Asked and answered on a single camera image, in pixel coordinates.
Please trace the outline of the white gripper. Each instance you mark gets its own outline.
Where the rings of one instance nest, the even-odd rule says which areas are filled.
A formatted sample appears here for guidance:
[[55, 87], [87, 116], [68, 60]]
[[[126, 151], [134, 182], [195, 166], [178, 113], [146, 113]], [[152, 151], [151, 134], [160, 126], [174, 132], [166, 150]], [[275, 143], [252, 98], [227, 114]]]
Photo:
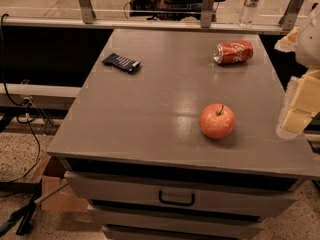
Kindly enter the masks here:
[[292, 77], [287, 85], [276, 134], [282, 139], [301, 135], [312, 119], [320, 113], [320, 5], [303, 21], [278, 40], [274, 48], [294, 52], [299, 64], [309, 69], [300, 78]]

